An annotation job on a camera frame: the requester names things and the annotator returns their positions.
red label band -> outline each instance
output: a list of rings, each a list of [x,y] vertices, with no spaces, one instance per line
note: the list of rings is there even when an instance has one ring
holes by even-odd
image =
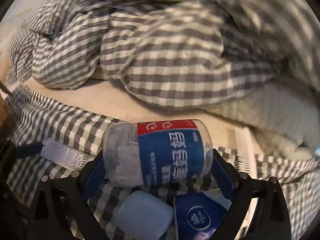
[[[194,128],[196,124],[192,120],[171,120],[158,122],[138,122],[138,135],[169,129]]]

plastic bottle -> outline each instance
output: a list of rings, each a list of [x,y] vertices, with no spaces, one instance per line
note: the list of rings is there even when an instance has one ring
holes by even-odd
[[[209,132],[198,119],[114,123],[103,138],[106,174],[118,187],[204,176],[212,159]]]

gingham bedding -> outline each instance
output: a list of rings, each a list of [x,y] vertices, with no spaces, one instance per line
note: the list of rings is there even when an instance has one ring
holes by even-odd
[[[12,41],[7,82],[120,79],[187,108],[242,98],[285,67],[320,91],[319,30],[305,0],[47,0]]]
[[[31,91],[20,85],[14,97],[6,98],[6,105],[16,120],[11,140],[15,145],[44,142],[54,138],[64,144],[96,156],[101,149],[103,133],[113,122],[118,122],[101,114],[87,112],[78,107],[64,105],[54,99]],[[237,151],[216,147],[222,157],[237,167]],[[288,206],[292,239],[297,240],[308,228],[320,207],[320,170],[319,160],[290,161],[272,156],[256,155],[259,179],[276,176],[284,192]],[[17,160],[9,174],[7,183],[10,189],[30,206],[36,187],[43,175],[51,178],[68,176],[66,170],[40,155]],[[197,178],[180,183],[142,187],[156,197],[172,205],[173,197],[186,192],[200,192],[214,189],[217,184],[212,176]],[[107,179],[103,181],[96,196],[88,204],[100,225],[111,240],[130,239],[112,222],[112,216],[128,195],[140,188],[113,187]],[[71,222],[75,236],[82,239],[75,221]],[[161,237],[162,240],[173,240],[174,225]]]

blue tissue package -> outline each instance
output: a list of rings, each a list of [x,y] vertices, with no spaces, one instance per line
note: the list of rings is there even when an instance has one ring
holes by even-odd
[[[227,210],[202,192],[174,198],[176,240],[207,240]]]

screw head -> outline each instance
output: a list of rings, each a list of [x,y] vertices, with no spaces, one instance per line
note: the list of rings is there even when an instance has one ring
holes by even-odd
[[[249,175],[248,175],[248,173],[241,172],[240,173],[240,177],[243,178],[243,179],[247,179],[249,177]]]
[[[73,172],[71,172],[71,177],[76,178],[79,176],[79,174],[80,174],[79,171],[73,171]]]
[[[44,175],[44,176],[41,177],[41,180],[42,180],[42,181],[47,181],[48,178],[49,178],[49,177],[48,177],[47,175]]]
[[[278,179],[276,177],[270,177],[272,183],[277,183]]]

